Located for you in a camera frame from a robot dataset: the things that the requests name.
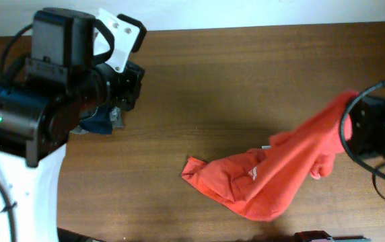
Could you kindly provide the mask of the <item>red t-shirt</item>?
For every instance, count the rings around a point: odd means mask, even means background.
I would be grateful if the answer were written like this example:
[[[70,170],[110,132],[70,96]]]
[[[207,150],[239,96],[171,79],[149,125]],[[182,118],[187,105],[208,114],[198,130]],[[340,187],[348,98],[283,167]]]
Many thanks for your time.
[[[344,151],[340,121],[358,95],[343,92],[296,129],[271,136],[265,149],[209,163],[189,157],[181,176],[240,216],[272,221],[287,210],[307,176],[320,179],[332,173],[335,157]]]

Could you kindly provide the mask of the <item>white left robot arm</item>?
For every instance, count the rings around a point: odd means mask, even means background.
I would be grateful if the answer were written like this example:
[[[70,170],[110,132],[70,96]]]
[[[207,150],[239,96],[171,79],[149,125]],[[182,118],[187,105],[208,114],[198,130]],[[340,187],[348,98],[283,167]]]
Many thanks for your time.
[[[0,241],[86,241],[57,225],[70,134],[111,134],[135,107],[145,71],[129,60],[137,19],[45,7],[26,29],[30,52],[0,61]]]

